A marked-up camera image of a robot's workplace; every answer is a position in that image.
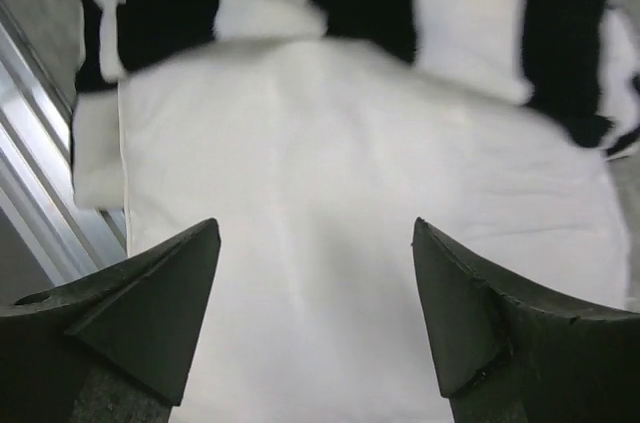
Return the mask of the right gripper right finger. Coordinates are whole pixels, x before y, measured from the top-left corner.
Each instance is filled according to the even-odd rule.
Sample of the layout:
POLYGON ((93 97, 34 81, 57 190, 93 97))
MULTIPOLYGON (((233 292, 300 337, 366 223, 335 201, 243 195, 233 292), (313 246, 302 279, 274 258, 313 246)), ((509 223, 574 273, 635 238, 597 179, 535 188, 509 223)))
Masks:
POLYGON ((635 422, 639 317, 492 263, 417 220, 414 268, 441 395, 458 422, 635 422))

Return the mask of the white pillow yellow edge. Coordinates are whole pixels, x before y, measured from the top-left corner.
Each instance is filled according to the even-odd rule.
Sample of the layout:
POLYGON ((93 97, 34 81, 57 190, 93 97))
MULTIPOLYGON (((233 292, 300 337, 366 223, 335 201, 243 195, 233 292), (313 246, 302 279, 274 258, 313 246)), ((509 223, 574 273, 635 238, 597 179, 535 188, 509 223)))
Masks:
POLYGON ((175 422, 448 422, 418 299, 424 219, 623 308, 630 244, 596 150, 524 108, 339 40, 233 42, 118 89, 128 251, 222 248, 175 422))

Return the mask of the black white striped pillowcase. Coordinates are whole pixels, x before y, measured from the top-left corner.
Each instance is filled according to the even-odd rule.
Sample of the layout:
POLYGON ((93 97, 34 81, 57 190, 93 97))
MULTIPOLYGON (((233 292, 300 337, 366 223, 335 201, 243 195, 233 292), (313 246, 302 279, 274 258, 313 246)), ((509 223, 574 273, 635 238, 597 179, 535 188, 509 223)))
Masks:
POLYGON ((124 203, 118 85, 214 41, 342 37, 500 90, 610 159, 639 144, 639 45, 619 0, 79 0, 75 203, 124 203))

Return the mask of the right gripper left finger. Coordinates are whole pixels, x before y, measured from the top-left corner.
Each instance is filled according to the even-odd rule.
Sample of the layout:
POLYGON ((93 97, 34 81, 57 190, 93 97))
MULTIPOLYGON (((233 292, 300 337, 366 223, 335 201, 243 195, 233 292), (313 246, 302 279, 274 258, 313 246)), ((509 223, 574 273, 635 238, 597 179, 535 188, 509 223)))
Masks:
POLYGON ((221 240, 204 220, 1 309, 5 422, 165 422, 180 405, 221 240))

